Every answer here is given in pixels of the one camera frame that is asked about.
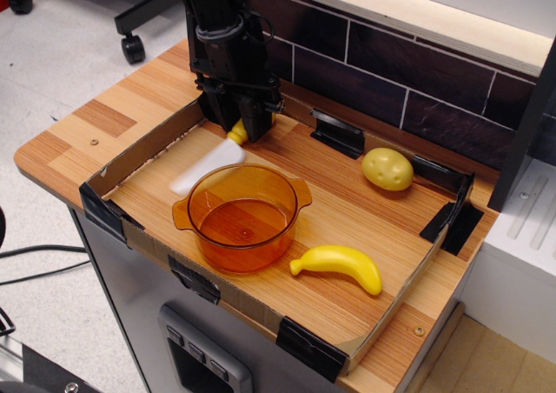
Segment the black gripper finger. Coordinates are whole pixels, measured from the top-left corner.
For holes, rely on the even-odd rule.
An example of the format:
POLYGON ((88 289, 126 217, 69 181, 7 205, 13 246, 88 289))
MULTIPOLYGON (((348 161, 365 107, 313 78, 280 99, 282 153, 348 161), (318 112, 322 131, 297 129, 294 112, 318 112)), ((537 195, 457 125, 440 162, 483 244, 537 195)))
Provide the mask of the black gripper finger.
POLYGON ((248 140, 251 143, 262 138, 273 125, 273 107, 262 97, 243 96, 239 99, 239 110, 248 140))
POLYGON ((241 119, 238 96, 240 89, 235 86, 202 86, 204 98, 208 104, 205 116, 213 123, 218 123, 225 131, 231 131, 241 119))

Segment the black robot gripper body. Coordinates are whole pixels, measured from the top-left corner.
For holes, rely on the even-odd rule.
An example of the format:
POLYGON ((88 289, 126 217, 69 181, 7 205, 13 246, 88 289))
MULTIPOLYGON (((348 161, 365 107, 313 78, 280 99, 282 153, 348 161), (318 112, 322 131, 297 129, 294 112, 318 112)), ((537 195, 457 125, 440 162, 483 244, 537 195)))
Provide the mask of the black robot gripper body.
POLYGON ((268 68, 268 39, 259 17, 232 17, 224 25, 198 28, 196 33, 207 56, 195 72, 199 89, 235 86, 240 89, 238 103, 243 96, 262 97, 272 104, 274 113, 283 111, 281 81, 268 68))

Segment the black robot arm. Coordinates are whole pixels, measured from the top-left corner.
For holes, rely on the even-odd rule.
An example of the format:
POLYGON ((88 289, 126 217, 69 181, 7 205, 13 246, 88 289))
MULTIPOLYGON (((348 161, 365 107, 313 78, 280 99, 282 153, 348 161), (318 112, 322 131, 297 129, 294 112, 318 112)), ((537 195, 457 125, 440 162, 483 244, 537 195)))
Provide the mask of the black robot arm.
POLYGON ((281 81, 268 68, 265 19, 247 0, 182 0, 190 69, 204 98, 205 117, 230 132, 241 121, 256 142, 282 112, 281 81))

